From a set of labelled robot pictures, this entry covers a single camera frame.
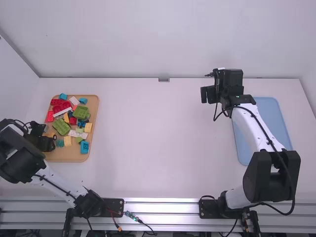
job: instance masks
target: black cable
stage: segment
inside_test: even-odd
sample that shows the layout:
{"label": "black cable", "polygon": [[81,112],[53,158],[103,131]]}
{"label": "black cable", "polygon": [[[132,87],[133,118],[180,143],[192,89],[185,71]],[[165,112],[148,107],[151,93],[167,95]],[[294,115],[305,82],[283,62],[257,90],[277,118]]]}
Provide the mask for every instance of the black cable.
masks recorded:
{"label": "black cable", "polygon": [[56,184],[50,182],[50,181],[49,181],[48,179],[46,179],[44,176],[38,175],[38,174],[35,174],[34,176],[39,177],[40,180],[41,180],[41,179],[45,180],[46,182],[48,182],[49,184],[51,184],[51,185],[54,186],[55,188],[57,188],[57,189],[59,189],[60,191],[62,191],[63,193],[65,193],[66,196],[71,196],[74,200],[76,200],[76,198],[75,198],[74,195],[72,195],[70,192],[67,192],[67,191],[63,190],[62,188],[60,188],[60,187],[57,186]]}
{"label": "black cable", "polygon": [[90,230],[93,232],[93,229],[92,229],[91,223],[90,223],[90,221],[89,221],[89,218],[86,218],[86,220],[87,220],[87,222],[88,222],[88,225],[89,225],[89,227],[90,227]]}
{"label": "black cable", "polygon": [[287,174],[287,176],[288,176],[289,183],[290,183],[290,186],[291,186],[291,195],[292,195],[292,198],[293,198],[293,199],[292,199],[291,208],[290,208],[290,210],[289,210],[288,212],[286,212],[286,213],[284,213],[284,212],[282,212],[282,211],[276,209],[274,206],[271,206],[270,204],[265,203],[265,202],[256,203],[256,204],[254,204],[254,205],[252,205],[252,206],[248,206],[248,208],[255,207],[255,206],[259,206],[259,205],[263,205],[263,206],[268,206],[268,207],[272,208],[274,211],[278,212],[279,214],[281,214],[281,215],[283,215],[283,216],[288,216],[288,215],[290,215],[290,214],[293,212],[294,207],[295,207],[295,194],[294,194],[294,186],[293,186],[292,178],[291,178],[290,173],[289,173],[289,171],[288,171],[288,169],[287,169],[287,167],[286,167],[286,164],[284,163],[282,157],[280,156],[280,154],[278,153],[276,147],[274,146],[273,141],[270,139],[270,137],[268,136],[268,134],[267,134],[266,131],[264,130],[264,128],[263,128],[263,126],[261,125],[261,123],[259,122],[258,118],[257,118],[249,109],[247,109],[247,108],[245,108],[245,107],[242,107],[242,106],[234,106],[234,107],[229,107],[229,108],[227,108],[227,109],[224,109],[224,110],[223,110],[215,119],[213,119],[213,120],[216,121],[216,119],[217,119],[222,113],[224,113],[225,111],[230,110],[230,109],[233,110],[234,108],[239,108],[239,109],[246,110],[246,111],[249,112],[249,113],[251,114],[251,116],[257,121],[257,123],[258,123],[259,127],[261,128],[262,132],[265,134],[265,136],[266,136],[266,138],[267,138],[267,140],[268,140],[268,142],[269,142],[269,145],[272,147],[272,149],[273,149],[274,152],[276,153],[276,155],[277,155],[279,161],[281,162],[281,164],[282,164],[282,166],[283,166],[283,168],[284,168],[284,170],[285,170],[285,172],[286,172],[286,174]]}
{"label": "black cable", "polygon": [[[76,200],[75,196],[73,196],[70,192],[67,192],[67,191],[63,190],[62,188],[60,188],[60,187],[57,186],[56,184],[54,184],[54,183],[52,183],[51,181],[49,181],[48,179],[46,179],[44,176],[38,175],[38,174],[35,174],[34,176],[39,177],[40,179],[45,180],[46,182],[48,182],[49,184],[51,184],[51,185],[54,186],[55,188],[57,188],[57,189],[59,189],[60,191],[62,191],[63,193],[65,193],[67,196],[71,196],[74,200]],[[88,222],[88,225],[89,225],[89,227],[90,227],[90,230],[93,231],[92,226],[91,226],[91,223],[90,223],[90,221],[89,221],[89,218],[86,216],[85,213],[83,213],[83,215],[84,215],[84,218],[85,218],[85,219],[87,220],[87,222]]]}
{"label": "black cable", "polygon": [[237,221],[238,221],[238,218],[235,220],[235,223],[234,223],[232,229],[228,232],[227,235],[224,236],[224,235],[222,235],[222,234],[219,232],[220,236],[221,236],[221,237],[228,237],[228,236],[231,234],[231,232],[233,232],[233,230],[234,230],[234,228],[235,228],[235,226],[236,226],[236,224],[237,224]]}
{"label": "black cable", "polygon": [[15,119],[15,120],[13,120],[13,121],[15,121],[15,122],[19,122],[20,124],[22,124],[23,125],[23,127],[25,127],[26,128],[26,130],[27,130],[27,133],[29,133],[29,128],[26,126],[27,125],[27,123],[23,123],[21,120],[18,120],[18,119]]}
{"label": "black cable", "polygon": [[223,113],[223,111],[215,118],[216,116],[216,112],[217,112],[217,104],[218,102],[216,102],[216,106],[215,106],[215,112],[214,112],[214,117],[213,117],[213,121],[215,122],[217,120],[217,118]]}
{"label": "black cable", "polygon": [[144,223],[141,219],[139,219],[137,222],[140,223],[140,224],[143,224],[143,225],[147,226],[147,227],[153,232],[153,233],[151,234],[151,233],[148,233],[147,231],[144,231],[143,236],[144,236],[145,233],[148,234],[149,236],[157,236],[157,235],[158,235],[149,225],[147,225],[146,223]]}
{"label": "black cable", "polygon": [[222,107],[222,112],[223,112],[223,115],[228,118],[228,115],[227,115],[226,112],[224,111],[223,107]]}

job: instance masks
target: white table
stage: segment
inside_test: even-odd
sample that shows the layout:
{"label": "white table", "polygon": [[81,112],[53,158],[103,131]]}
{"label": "white table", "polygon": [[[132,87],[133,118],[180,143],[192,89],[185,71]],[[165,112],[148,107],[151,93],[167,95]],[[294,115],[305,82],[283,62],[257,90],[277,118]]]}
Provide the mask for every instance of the white table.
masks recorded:
{"label": "white table", "polygon": [[[239,186],[246,166],[237,159],[230,119],[212,121],[215,106],[202,104],[200,87],[213,79],[41,79],[25,121],[44,121],[60,93],[96,94],[100,103],[89,158],[51,162],[73,183],[104,197],[215,197]],[[244,79],[245,94],[278,100],[301,156],[297,198],[316,199],[316,119],[298,79]],[[51,196],[29,185],[0,182],[6,196]]]}

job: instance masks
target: lego brick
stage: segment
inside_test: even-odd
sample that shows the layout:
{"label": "lego brick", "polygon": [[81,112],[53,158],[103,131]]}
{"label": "lego brick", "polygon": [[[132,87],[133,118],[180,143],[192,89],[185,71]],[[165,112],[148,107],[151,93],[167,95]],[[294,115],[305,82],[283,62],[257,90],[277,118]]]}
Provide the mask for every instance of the lego brick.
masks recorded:
{"label": "lego brick", "polygon": [[84,132],[91,133],[92,132],[92,123],[87,122],[84,127]]}
{"label": "lego brick", "polygon": [[77,143],[80,143],[82,140],[83,140],[82,137],[76,137],[76,142],[77,142]]}
{"label": "lego brick", "polygon": [[64,140],[57,140],[56,141],[56,146],[57,147],[64,147],[65,146]]}
{"label": "lego brick", "polygon": [[87,98],[80,98],[79,99],[79,102],[81,103],[81,104],[84,104],[84,105],[86,105],[87,104],[87,102],[88,102],[88,99]]}
{"label": "lego brick", "polygon": [[50,105],[55,106],[55,105],[61,105],[64,102],[64,100],[60,100],[60,99],[52,99],[50,101]]}
{"label": "lego brick", "polygon": [[70,123],[70,125],[76,125],[77,119],[75,117],[71,117],[71,118],[69,118],[69,123]]}
{"label": "lego brick", "polygon": [[57,132],[62,136],[65,136],[71,129],[70,126],[66,124],[62,118],[56,120],[53,123],[53,128],[55,128]]}
{"label": "lego brick", "polygon": [[63,115],[64,113],[67,113],[67,112],[70,111],[71,109],[72,109],[71,107],[66,108],[66,109],[64,109],[64,110],[62,110],[62,111],[59,111],[59,112],[53,114],[53,116],[54,116],[54,117],[58,117],[58,116],[60,116],[60,115]]}
{"label": "lego brick", "polygon": [[84,128],[79,128],[79,127],[77,127],[77,128],[76,128],[76,132],[78,132],[78,133],[83,133],[83,132],[84,132]]}
{"label": "lego brick", "polygon": [[73,113],[73,116],[78,119],[85,119],[88,113],[88,107],[78,105]]}
{"label": "lego brick", "polygon": [[64,121],[65,121],[66,123],[69,123],[68,113],[65,113],[65,114],[64,114]]}
{"label": "lego brick", "polygon": [[74,113],[73,111],[69,110],[67,113],[68,113],[68,118],[73,117],[73,113]]}
{"label": "lego brick", "polygon": [[57,136],[55,135],[54,132],[43,133],[43,136],[53,138],[54,140],[56,140],[56,138],[57,138]]}
{"label": "lego brick", "polygon": [[82,137],[83,139],[87,139],[88,134],[86,132],[83,133],[78,133],[74,130],[70,130],[68,133],[68,136],[72,136],[72,137]]}
{"label": "lego brick", "polygon": [[54,121],[54,112],[53,111],[48,111],[47,112],[47,117],[46,117],[46,122],[53,122]]}
{"label": "lego brick", "polygon": [[44,128],[44,131],[43,131],[43,133],[46,133],[46,132],[48,132],[48,130],[49,130],[49,125],[48,125],[48,124],[46,124],[46,126],[45,126],[45,128]]}
{"label": "lego brick", "polygon": [[65,147],[71,146],[71,136],[64,137]]}
{"label": "lego brick", "polygon": [[71,98],[69,99],[69,101],[70,101],[74,106],[80,104],[79,100],[77,100],[77,98],[74,97],[74,96],[71,97]]}
{"label": "lego brick", "polygon": [[89,143],[87,141],[81,141],[80,143],[80,153],[88,154],[89,152]]}
{"label": "lego brick", "polygon": [[64,93],[61,93],[61,94],[59,95],[59,99],[67,100],[67,95],[64,94]]}
{"label": "lego brick", "polygon": [[54,112],[54,114],[56,114],[64,109],[69,108],[69,107],[71,107],[71,103],[69,101],[63,101],[61,104],[53,106],[53,112]]}

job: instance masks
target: blue mat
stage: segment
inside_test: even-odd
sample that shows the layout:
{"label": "blue mat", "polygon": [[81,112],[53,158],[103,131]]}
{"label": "blue mat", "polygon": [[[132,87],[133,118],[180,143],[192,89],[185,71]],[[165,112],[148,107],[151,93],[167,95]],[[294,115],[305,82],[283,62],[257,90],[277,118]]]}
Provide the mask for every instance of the blue mat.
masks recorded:
{"label": "blue mat", "polygon": [[[257,102],[260,116],[274,137],[277,138],[287,150],[293,150],[277,100],[271,97],[254,97],[254,99]],[[243,165],[249,165],[253,153],[250,150],[244,134],[234,122],[233,128],[238,160]]]}

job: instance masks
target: metal frame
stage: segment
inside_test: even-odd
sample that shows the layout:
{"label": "metal frame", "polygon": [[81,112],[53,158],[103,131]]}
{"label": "metal frame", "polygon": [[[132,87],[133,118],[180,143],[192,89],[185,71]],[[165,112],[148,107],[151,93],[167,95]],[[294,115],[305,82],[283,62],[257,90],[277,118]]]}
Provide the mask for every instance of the metal frame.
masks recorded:
{"label": "metal frame", "polygon": [[[124,210],[139,216],[155,231],[227,232],[234,220],[200,219],[197,198],[124,198]],[[274,203],[282,211],[291,202]],[[0,197],[1,229],[63,229],[69,205],[57,197]],[[266,206],[254,208],[258,212],[262,232],[316,233],[316,200],[296,201],[290,216],[281,216]],[[93,229],[116,230],[111,218],[89,219]],[[116,219],[126,231],[148,231],[148,228],[123,216]],[[72,229],[88,230],[87,221],[75,217]],[[236,232],[241,232],[238,222]]]}

